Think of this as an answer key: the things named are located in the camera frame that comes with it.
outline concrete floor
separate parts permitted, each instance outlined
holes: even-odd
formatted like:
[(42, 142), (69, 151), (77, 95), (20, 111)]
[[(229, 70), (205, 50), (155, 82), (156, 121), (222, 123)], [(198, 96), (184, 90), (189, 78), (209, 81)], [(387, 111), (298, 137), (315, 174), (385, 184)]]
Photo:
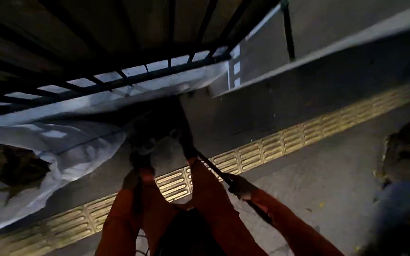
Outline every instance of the concrete floor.
[[(335, 53), (219, 98), (200, 90), (180, 100), (196, 147), (213, 156), (409, 81), (410, 32)], [(106, 116), (122, 119), (125, 111)], [(383, 138), (408, 120), (410, 104), (243, 175), (350, 254), (371, 233), (377, 210), (373, 198), (380, 187), (372, 171)], [(117, 192), (131, 169), (128, 154), (123, 145), (96, 171), (55, 192), (44, 209), (0, 233)], [(179, 146), (168, 140), (152, 159), (159, 175), (185, 166)], [(288, 248), (277, 231), (247, 205), (232, 200), (260, 246), (272, 255), (286, 255)], [(92, 255), (99, 239), (96, 234), (49, 255)]]

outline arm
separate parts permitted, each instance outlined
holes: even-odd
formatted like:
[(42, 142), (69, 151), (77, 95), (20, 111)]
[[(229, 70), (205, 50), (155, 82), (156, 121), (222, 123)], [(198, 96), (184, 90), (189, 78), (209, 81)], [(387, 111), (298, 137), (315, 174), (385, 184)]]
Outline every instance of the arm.
[(105, 220), (96, 256), (135, 255), (135, 240), (140, 225), (133, 213), (134, 192), (127, 187), (126, 179)]
[(227, 174), (233, 181), (229, 191), (251, 201), (271, 218), (271, 225), (286, 239), (296, 256), (343, 256), (327, 239), (297, 217), (287, 206), (249, 183), (245, 178)]

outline dark object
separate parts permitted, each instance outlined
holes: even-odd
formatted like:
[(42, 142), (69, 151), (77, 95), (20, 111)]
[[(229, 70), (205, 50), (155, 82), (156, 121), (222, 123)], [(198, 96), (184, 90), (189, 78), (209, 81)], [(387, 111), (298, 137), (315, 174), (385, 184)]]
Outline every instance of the dark object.
[[(210, 160), (208, 160), (208, 158), (206, 158), (202, 153), (200, 153), (199, 151), (197, 151), (197, 155), (199, 156), (200, 159), (202, 159), (202, 161), (204, 161), (217, 175), (219, 175), (219, 177), (221, 177), (229, 186), (232, 186), (233, 182), (227, 178), (226, 176), (223, 175), (223, 173), (221, 172), (221, 170), (219, 170), (218, 167), (216, 167)], [(254, 211), (256, 211), (256, 213), (268, 224), (272, 223), (272, 220), (270, 218), (270, 216), (268, 216), (267, 213), (265, 213), (264, 211), (262, 211), (262, 209), (260, 209), (258, 206), (256, 206), (253, 202), (251, 201), (246, 201), (249, 206), (251, 206)]]
[(284, 17), (284, 32), (286, 33), (286, 43), (288, 45), (288, 53), (290, 61), (295, 60), (295, 48), (293, 45), (292, 25), (290, 20), (289, 3), (286, 2), (285, 6), (281, 6), (282, 16)]
[(384, 178), (383, 188), (394, 181), (410, 179), (410, 122), (386, 138), (378, 175)]
[[(184, 241), (179, 244), (178, 237), (183, 237)], [(197, 209), (180, 211), (168, 226), (164, 236), (159, 241), (159, 248), (154, 253), (155, 256), (225, 256), (225, 252), (214, 240), (208, 225), (201, 217)]]
[(37, 158), (32, 150), (0, 144), (0, 182), (8, 187), (5, 204), (24, 189), (39, 188), (50, 171), (49, 163)]

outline leg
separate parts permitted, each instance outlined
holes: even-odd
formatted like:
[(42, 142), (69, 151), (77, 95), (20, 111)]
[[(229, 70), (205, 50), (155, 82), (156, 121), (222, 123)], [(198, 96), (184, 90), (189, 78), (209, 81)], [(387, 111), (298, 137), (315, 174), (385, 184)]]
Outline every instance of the leg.
[(216, 242), (228, 256), (266, 255), (240, 219), (224, 186), (199, 160), (191, 164), (192, 200)]
[(143, 207), (142, 229), (148, 239), (151, 255), (157, 250), (159, 240), (164, 235), (179, 210), (162, 196), (154, 181), (153, 172), (140, 169), (142, 178), (141, 199)]

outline person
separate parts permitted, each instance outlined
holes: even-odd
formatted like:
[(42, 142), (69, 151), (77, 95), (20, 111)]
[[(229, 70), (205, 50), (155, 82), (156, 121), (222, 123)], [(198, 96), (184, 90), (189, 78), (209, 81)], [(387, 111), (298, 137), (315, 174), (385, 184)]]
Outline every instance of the person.
[[(135, 255), (140, 229), (145, 231), (151, 256), (267, 255), (243, 224), (224, 186), (197, 156), (187, 156), (194, 191), (192, 199), (180, 205), (162, 196), (149, 155), (133, 155), (134, 171), (126, 176), (116, 196), (95, 255)], [(295, 255), (343, 255), (271, 195), (241, 176), (225, 175), (234, 182), (229, 191), (267, 213)]]

